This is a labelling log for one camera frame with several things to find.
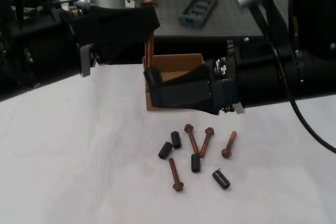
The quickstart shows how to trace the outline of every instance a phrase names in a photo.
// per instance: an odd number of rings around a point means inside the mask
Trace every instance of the black rubber spacer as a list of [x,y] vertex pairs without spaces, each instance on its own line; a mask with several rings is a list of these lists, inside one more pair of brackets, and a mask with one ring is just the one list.
[[170,153],[170,151],[172,150],[173,145],[169,142],[165,142],[163,147],[161,148],[158,156],[160,159],[166,159]]
[[217,170],[214,173],[212,173],[212,176],[224,190],[231,185],[230,181],[227,180],[227,178],[223,175],[223,173],[220,170]]
[[181,148],[182,144],[181,144],[180,134],[177,131],[173,131],[170,134],[170,136],[172,137],[173,147],[175,149]]
[[199,154],[191,155],[191,171],[199,173],[201,171],[201,157]]

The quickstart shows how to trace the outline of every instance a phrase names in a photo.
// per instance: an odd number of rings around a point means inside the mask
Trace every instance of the silver screw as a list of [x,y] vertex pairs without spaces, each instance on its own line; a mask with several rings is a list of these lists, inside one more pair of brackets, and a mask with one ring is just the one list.
[[335,48],[336,48],[336,43],[335,42],[331,43],[330,44],[330,49],[334,50]]

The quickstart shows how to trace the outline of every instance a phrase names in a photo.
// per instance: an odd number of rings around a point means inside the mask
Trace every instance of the copper bolt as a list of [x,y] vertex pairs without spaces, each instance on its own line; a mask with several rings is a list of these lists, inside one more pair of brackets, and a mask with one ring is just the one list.
[[173,188],[175,189],[175,191],[182,191],[184,184],[178,178],[175,162],[174,162],[174,159],[172,157],[169,158],[169,164],[170,164],[170,168],[172,170],[173,178],[174,178]]
[[189,135],[191,145],[193,146],[193,149],[194,149],[194,153],[199,154],[200,151],[198,150],[198,147],[196,144],[196,140],[193,134],[193,129],[194,127],[191,124],[187,124],[184,126],[184,131],[187,132]]
[[157,6],[157,0],[142,0],[141,6]]
[[199,156],[202,157],[202,158],[204,157],[204,155],[206,153],[206,149],[208,148],[210,137],[215,134],[214,129],[211,128],[211,127],[207,128],[205,130],[205,133],[206,133],[206,136],[205,136],[205,139],[204,139],[204,143],[203,143],[201,152],[199,153],[200,154]]
[[232,131],[230,140],[229,140],[229,142],[227,143],[226,148],[222,150],[222,156],[223,156],[224,158],[229,158],[229,157],[231,157],[231,148],[232,148],[233,142],[234,142],[235,139],[236,139],[236,136],[237,136],[237,132]]
[[[141,3],[141,6],[146,7],[154,7],[156,5],[158,5],[156,0],[143,0]],[[153,56],[154,56],[154,33],[151,33],[145,43],[144,64],[146,69],[153,67]]]
[[154,56],[154,33],[151,33],[145,44],[145,67],[153,67],[153,56]]

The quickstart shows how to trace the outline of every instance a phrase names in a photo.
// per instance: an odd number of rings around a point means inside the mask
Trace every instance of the cardboard box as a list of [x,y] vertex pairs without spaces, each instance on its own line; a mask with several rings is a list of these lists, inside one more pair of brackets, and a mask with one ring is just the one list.
[[[201,54],[155,55],[153,57],[153,66],[160,69],[163,81],[182,76],[191,70],[194,70],[199,65],[203,64],[203,62],[204,61]],[[149,94],[147,85],[145,88],[145,93],[146,107],[148,111],[164,110],[164,108],[156,108],[152,106],[151,96]]]

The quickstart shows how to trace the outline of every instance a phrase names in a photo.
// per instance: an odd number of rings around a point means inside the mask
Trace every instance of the bolt head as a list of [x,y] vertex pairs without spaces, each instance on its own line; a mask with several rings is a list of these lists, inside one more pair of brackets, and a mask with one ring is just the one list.
[[143,0],[141,5],[142,6],[157,6],[158,2],[156,0]]
[[205,134],[210,135],[210,136],[213,136],[215,134],[214,129],[211,127],[207,128],[204,132]]
[[194,127],[191,124],[187,124],[184,126],[184,131],[188,132],[188,131],[192,131],[194,129]]
[[223,158],[229,158],[229,157],[231,157],[231,151],[229,151],[227,149],[223,149],[222,150],[222,156],[223,156]]
[[183,186],[184,186],[184,184],[180,181],[180,182],[175,183],[173,185],[173,188],[175,189],[175,191],[182,191]]

